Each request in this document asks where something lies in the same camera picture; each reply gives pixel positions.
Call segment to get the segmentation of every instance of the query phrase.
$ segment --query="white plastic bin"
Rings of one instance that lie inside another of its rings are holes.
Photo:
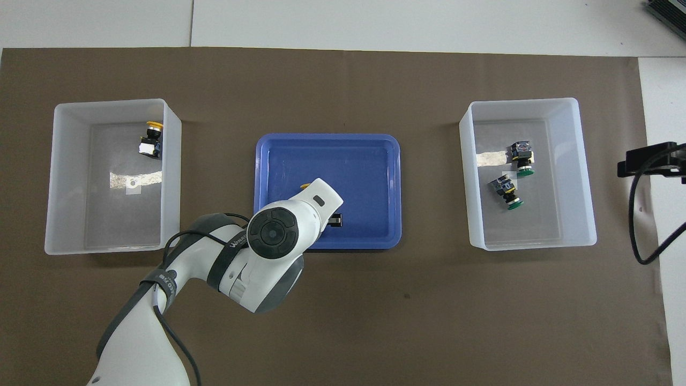
[[[535,173],[516,179],[507,151],[531,141]],[[487,251],[574,247],[596,241],[591,188],[574,98],[472,102],[460,121],[469,241]],[[508,173],[523,205],[489,182]]]
[[[138,153],[164,124],[161,159]],[[55,108],[45,252],[150,251],[179,230],[181,121],[162,99]]]

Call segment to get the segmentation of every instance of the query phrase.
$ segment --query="black cable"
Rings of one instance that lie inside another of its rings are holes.
[[[636,175],[634,176],[634,180],[631,182],[631,188],[629,189],[629,238],[631,239],[631,249],[634,252],[634,257],[636,258],[636,261],[639,262],[639,264],[642,265],[648,265],[651,262],[655,261],[660,256],[660,253],[662,253],[667,247],[674,241],[676,240],[677,237],[679,237],[684,231],[686,231],[686,223],[683,223],[679,228],[676,228],[672,234],[670,234],[669,237],[665,239],[665,241],[660,244],[657,249],[653,253],[648,256],[647,259],[641,258],[641,254],[639,253],[638,246],[636,245],[636,234],[634,230],[634,200],[636,199],[636,187],[639,184],[639,178],[660,158],[670,154],[671,152],[675,152],[677,150],[682,150],[686,148],[686,144],[681,144],[677,145],[673,148],[668,148],[665,149],[661,152],[656,153],[653,155],[651,158],[649,158],[646,162],[641,165],[641,167],[638,169],[636,172]]]
[[[198,386],[202,386],[202,383],[200,382],[200,370],[198,369],[198,364],[196,363],[196,360],[193,359],[193,355],[191,355],[191,352],[188,351],[188,349],[183,344],[181,339],[179,339],[176,336],[176,333],[174,333],[172,328],[169,326],[165,317],[162,316],[162,313],[160,312],[160,308],[158,306],[154,306],[153,310],[155,311],[155,316],[157,317],[157,320],[160,321],[162,328],[164,328],[165,331],[167,332],[167,334],[169,334],[169,336],[176,342],[176,344],[181,349],[181,351],[183,351],[183,353],[186,355],[186,358],[188,358],[188,362],[191,363],[191,366],[193,367],[193,372],[196,373],[196,384]]]
[[[188,230],[188,231],[178,232],[177,234],[175,234],[175,235],[173,235],[172,237],[170,237],[169,240],[167,241],[167,244],[165,245],[165,251],[164,251],[163,254],[162,254],[162,268],[163,268],[163,269],[166,269],[166,268],[169,267],[169,262],[167,261],[167,256],[169,255],[169,246],[172,244],[172,242],[173,242],[174,240],[176,240],[177,238],[179,238],[179,237],[181,237],[181,236],[183,236],[183,235],[185,235],[185,234],[197,234],[197,235],[201,235],[201,236],[207,237],[207,238],[210,239],[210,240],[216,241],[216,242],[220,243],[221,245],[226,245],[226,242],[223,241],[221,238],[218,238],[218,237],[216,237],[216,236],[212,236],[211,234],[209,234],[209,233],[207,233],[207,232],[194,231],[194,230]]]
[[[229,217],[238,217],[238,218],[240,218],[241,220],[245,221],[246,224],[245,224],[244,226],[241,227],[241,228],[243,228],[243,229],[245,229],[245,228],[248,226],[247,223],[250,222],[250,219],[247,218],[247,217],[245,217],[245,216],[243,216],[242,214],[237,214],[237,213],[224,213],[224,214],[227,215],[227,216],[229,216]]]

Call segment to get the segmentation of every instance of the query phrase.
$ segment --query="white table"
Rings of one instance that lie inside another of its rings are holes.
[[[0,55],[189,45],[636,56],[648,143],[686,141],[686,41],[640,0],[0,0]],[[652,177],[660,241],[686,219],[685,195],[678,179]],[[685,251],[682,237],[660,257],[677,386],[686,386]]]

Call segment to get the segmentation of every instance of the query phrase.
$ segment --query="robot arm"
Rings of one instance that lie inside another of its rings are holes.
[[[266,205],[247,229],[223,214],[191,226],[225,244],[184,235],[167,266],[141,283],[110,323],[98,345],[99,363],[89,385],[189,385],[183,363],[154,313],[164,312],[186,282],[206,281],[253,313],[276,308],[303,269],[303,252],[317,241],[343,200],[316,179],[289,200]]]

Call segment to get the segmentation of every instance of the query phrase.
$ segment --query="blue plastic lid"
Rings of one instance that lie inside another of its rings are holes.
[[[388,249],[402,234],[400,145],[387,134],[267,134],[257,142],[255,205],[286,200],[316,178],[343,198],[342,227],[312,249]]]

